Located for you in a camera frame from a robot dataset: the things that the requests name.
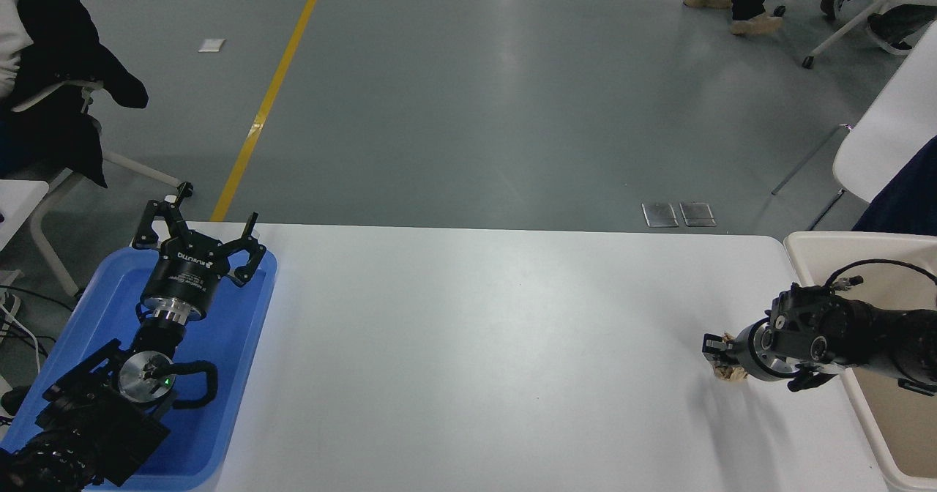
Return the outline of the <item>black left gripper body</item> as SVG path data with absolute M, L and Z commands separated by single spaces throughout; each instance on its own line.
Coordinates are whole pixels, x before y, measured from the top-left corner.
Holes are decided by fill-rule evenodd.
M 155 309 L 161 299 L 180 299 L 192 312 L 207 312 L 221 276 L 227 273 L 222 242 L 207 236 L 177 236 L 160 245 L 160 258 L 140 302 Z

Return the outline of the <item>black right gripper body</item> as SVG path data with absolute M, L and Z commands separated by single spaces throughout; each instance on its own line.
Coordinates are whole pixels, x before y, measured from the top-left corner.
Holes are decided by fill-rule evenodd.
M 760 381 L 785 381 L 793 378 L 793 366 L 766 349 L 762 338 L 770 335 L 769 319 L 761 319 L 744 328 L 735 339 L 735 359 L 747 374 Z

